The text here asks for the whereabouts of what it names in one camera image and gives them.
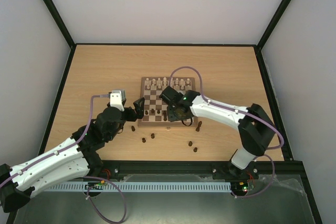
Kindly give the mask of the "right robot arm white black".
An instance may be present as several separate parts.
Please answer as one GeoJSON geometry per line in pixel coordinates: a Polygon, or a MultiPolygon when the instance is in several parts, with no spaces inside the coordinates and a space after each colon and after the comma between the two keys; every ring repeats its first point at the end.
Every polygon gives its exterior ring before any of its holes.
{"type": "Polygon", "coordinates": [[[252,104],[249,107],[230,105],[212,100],[203,94],[188,90],[184,94],[172,87],[165,88],[159,98],[167,104],[170,122],[193,117],[210,119],[237,130],[242,143],[230,158],[229,172],[239,178],[247,166],[266,150],[282,147],[283,138],[265,110],[252,104]]]}

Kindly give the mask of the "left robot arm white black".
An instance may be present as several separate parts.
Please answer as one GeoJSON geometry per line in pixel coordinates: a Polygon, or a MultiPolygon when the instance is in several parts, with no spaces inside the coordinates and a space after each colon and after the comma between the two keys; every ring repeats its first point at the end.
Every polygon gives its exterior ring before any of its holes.
{"type": "Polygon", "coordinates": [[[97,176],[103,163],[97,150],[123,131],[126,122],[144,116],[145,99],[125,108],[125,99],[113,94],[110,103],[95,119],[80,127],[53,149],[22,164],[1,165],[1,207],[9,213],[25,206],[45,189],[71,179],[97,176]]]}

